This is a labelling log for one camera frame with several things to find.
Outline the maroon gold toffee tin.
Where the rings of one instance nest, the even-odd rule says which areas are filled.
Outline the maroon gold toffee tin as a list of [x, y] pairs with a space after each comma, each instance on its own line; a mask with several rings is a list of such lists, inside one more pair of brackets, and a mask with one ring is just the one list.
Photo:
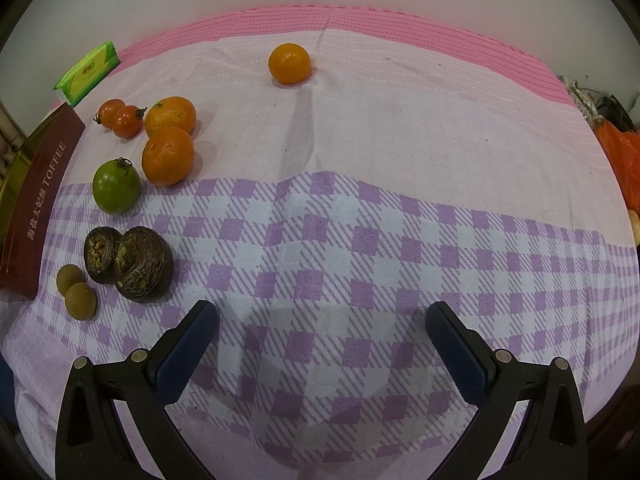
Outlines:
[[1, 288], [37, 296], [52, 208], [85, 124], [64, 103], [18, 149], [1, 185]]

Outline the large dark passion fruit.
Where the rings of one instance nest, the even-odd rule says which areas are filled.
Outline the large dark passion fruit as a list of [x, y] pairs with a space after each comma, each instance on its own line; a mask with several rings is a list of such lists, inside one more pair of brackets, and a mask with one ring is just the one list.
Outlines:
[[174, 257], [160, 234], [146, 226], [136, 226], [118, 243], [114, 273], [122, 296], [146, 304], [168, 291], [174, 276]]

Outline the green tomato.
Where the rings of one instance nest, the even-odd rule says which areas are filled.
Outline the green tomato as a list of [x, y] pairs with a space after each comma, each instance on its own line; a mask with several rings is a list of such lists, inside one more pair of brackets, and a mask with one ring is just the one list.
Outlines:
[[92, 180], [92, 196], [106, 214], [123, 214], [138, 201], [142, 183], [129, 159], [119, 157], [99, 166]]

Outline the dark brown passion fruit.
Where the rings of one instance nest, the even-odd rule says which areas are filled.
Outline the dark brown passion fruit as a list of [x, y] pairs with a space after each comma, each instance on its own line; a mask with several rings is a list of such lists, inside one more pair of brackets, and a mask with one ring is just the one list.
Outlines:
[[111, 285], [115, 279], [115, 258], [122, 234], [110, 226], [98, 226], [85, 239], [84, 263], [93, 281]]

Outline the orange mandarin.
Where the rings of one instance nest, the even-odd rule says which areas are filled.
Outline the orange mandarin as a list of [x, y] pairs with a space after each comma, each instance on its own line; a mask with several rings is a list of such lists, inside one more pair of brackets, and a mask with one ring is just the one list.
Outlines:
[[152, 185], [168, 188], [191, 173], [194, 155], [194, 144], [186, 130], [165, 127], [146, 142], [142, 152], [142, 170]]
[[154, 136], [166, 127], [178, 127], [191, 134], [195, 129], [196, 109], [183, 96], [161, 99], [150, 107], [144, 120], [145, 132]]

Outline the pink purple checkered tablecloth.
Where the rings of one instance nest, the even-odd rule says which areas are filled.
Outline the pink purple checkered tablecloth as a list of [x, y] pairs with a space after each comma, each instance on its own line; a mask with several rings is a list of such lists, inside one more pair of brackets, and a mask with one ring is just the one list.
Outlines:
[[[300, 84], [268, 68], [311, 58]], [[106, 100], [183, 96], [198, 113], [192, 174], [104, 214], [90, 183], [115, 157], [91, 122]], [[407, 14], [290, 6], [210, 18], [122, 52], [77, 107], [88, 122], [60, 192], [32, 301], [1, 299], [1, 352], [21, 434], [54, 469], [73, 360], [154, 344], [194, 302], [220, 333], [169, 415], [221, 479], [422, 479], [473, 416], [423, 313], [446, 301], [493, 347], [570, 362], [587, 417], [638, 344], [639, 269], [605, 154], [536, 58]], [[89, 278], [88, 233], [136, 226], [174, 257], [168, 291], [138, 304]], [[55, 278], [84, 271], [77, 321]]]

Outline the small round orange kumquat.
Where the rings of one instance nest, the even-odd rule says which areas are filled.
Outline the small round orange kumquat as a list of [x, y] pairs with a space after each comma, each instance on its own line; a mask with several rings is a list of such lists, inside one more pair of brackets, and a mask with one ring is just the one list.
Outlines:
[[271, 52], [268, 68], [278, 84], [300, 84], [311, 74], [311, 58], [298, 44], [280, 44]]

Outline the green tissue pack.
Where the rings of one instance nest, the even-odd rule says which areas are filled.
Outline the green tissue pack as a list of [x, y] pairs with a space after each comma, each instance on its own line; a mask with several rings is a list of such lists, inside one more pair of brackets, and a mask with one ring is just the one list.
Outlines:
[[100, 81], [119, 66], [120, 58], [114, 44], [104, 44], [92, 49], [72, 66], [54, 85], [70, 106], [76, 106]]

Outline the orange plastic bag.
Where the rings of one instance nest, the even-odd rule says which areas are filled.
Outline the orange plastic bag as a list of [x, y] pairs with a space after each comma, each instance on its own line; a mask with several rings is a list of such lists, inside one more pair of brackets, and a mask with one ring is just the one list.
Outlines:
[[636, 132], [620, 132], [606, 120], [596, 130], [596, 137], [610, 163], [628, 209], [640, 209], [640, 145]]

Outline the red cherry tomato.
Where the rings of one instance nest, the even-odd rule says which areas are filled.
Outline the red cherry tomato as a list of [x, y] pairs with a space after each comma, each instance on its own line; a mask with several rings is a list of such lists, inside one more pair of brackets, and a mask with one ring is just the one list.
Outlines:
[[131, 139], [136, 136], [143, 127], [143, 118], [146, 108], [134, 105], [122, 107], [114, 116], [112, 131], [121, 139]]
[[93, 117], [93, 121], [103, 128], [111, 130], [113, 128], [116, 114], [125, 107], [126, 104], [121, 99], [110, 99], [101, 104]]

